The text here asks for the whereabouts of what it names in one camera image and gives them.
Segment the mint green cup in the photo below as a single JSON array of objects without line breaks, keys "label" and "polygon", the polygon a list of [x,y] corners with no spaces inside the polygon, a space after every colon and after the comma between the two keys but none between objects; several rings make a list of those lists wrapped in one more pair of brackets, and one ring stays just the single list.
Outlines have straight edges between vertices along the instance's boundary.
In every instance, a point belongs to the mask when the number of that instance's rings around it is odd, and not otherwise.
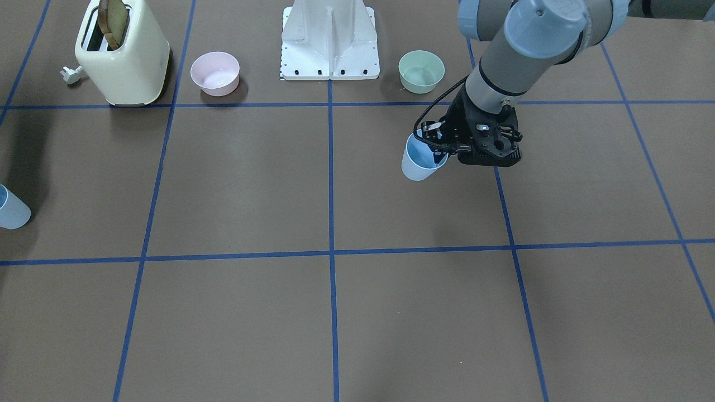
[{"label": "mint green cup", "polygon": [[410,92],[426,94],[445,76],[445,65],[436,54],[413,50],[400,59],[400,81]]}]

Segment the white plug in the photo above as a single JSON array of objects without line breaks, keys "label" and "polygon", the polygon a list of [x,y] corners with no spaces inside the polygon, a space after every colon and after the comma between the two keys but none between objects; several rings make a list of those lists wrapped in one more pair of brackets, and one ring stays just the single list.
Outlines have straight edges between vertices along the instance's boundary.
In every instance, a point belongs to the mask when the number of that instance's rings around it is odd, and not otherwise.
[{"label": "white plug", "polygon": [[64,79],[64,82],[67,85],[72,85],[75,82],[78,82],[86,75],[82,66],[79,66],[74,70],[69,69],[67,67],[62,67],[62,70],[59,73],[62,74],[62,79]]}]

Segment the light blue joint cap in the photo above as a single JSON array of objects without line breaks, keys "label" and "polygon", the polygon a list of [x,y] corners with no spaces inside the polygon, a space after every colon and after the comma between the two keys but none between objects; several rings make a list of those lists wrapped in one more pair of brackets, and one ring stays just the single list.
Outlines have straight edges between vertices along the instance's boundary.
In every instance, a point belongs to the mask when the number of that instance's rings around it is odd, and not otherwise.
[{"label": "light blue joint cap", "polygon": [[606,38],[618,31],[623,26],[623,23],[626,22],[626,17],[628,16],[628,0],[611,0],[611,4],[613,4],[613,19]]},{"label": "light blue joint cap", "polygon": [[504,34],[524,56],[549,59],[578,39],[587,12],[583,0],[519,0],[506,16]]},{"label": "light blue joint cap", "polygon": [[715,21],[715,3],[713,3],[712,6],[710,6],[710,9],[708,10],[708,14],[705,14],[705,18],[703,18],[703,21]]},{"label": "light blue joint cap", "polygon": [[462,2],[459,3],[457,22],[459,23],[459,30],[462,31],[462,35],[481,41],[477,33],[478,10],[479,0],[462,0]]}]

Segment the white mounting bracket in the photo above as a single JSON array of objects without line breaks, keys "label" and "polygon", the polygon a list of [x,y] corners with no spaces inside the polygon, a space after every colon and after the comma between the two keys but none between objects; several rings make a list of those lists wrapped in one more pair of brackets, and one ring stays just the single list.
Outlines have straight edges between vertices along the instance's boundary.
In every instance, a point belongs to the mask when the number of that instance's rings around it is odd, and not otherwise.
[{"label": "white mounting bracket", "polygon": [[363,0],[295,0],[283,10],[282,42],[282,79],[380,75],[375,11]]}]

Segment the robotic arm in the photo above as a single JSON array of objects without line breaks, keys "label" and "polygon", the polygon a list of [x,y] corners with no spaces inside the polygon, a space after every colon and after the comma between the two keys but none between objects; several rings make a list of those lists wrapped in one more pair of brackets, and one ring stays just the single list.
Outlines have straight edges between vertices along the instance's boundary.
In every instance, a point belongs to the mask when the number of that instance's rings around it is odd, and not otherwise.
[{"label": "robotic arm", "polygon": [[[491,43],[472,73],[425,110],[415,137],[429,145],[435,163],[457,155],[467,165],[514,165],[521,160],[519,98],[549,67],[601,43],[627,16],[713,21],[715,0],[462,0],[462,33]],[[447,114],[420,126],[460,85]]]}]

